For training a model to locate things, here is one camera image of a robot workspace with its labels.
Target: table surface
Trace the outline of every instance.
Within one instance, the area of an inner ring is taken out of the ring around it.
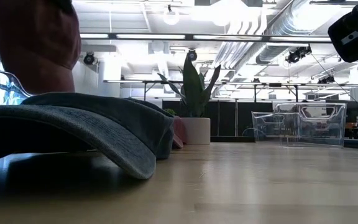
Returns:
[[[97,152],[0,159],[0,223],[358,223],[358,150],[187,146],[130,178]]]

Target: white planter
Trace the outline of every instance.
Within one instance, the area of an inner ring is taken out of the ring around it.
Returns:
[[[211,143],[211,120],[209,118],[181,118],[185,126],[187,144],[208,145]]]

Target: clear plastic bin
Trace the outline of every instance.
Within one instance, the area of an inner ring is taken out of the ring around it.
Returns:
[[[280,127],[283,115],[265,112],[251,112],[255,142],[280,142]]]
[[[283,116],[276,120],[282,146],[343,147],[345,103],[281,103],[274,115]]]

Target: snake plant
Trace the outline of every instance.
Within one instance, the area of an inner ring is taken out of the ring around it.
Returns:
[[[200,118],[204,115],[205,107],[211,98],[211,92],[214,87],[216,80],[219,78],[221,72],[221,66],[215,68],[213,76],[209,85],[205,88],[205,75],[202,73],[198,74],[196,68],[188,57],[185,59],[183,70],[183,86],[181,90],[167,78],[159,74],[163,84],[168,84],[171,89],[180,96],[181,102],[187,108],[187,116],[191,118]]]

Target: cap brim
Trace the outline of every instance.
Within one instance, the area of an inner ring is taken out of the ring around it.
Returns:
[[[9,121],[30,123],[32,129],[4,125]],[[42,126],[48,126],[50,133],[63,131],[79,143],[87,143],[137,179],[148,179],[154,173],[155,155],[126,128],[99,114],[61,106],[0,106],[0,157],[20,152],[24,141],[37,141],[33,143],[34,148],[43,142],[47,144],[51,139],[45,133],[37,135],[37,139],[26,139],[26,133],[36,136],[34,133]],[[16,141],[5,142],[6,135]]]

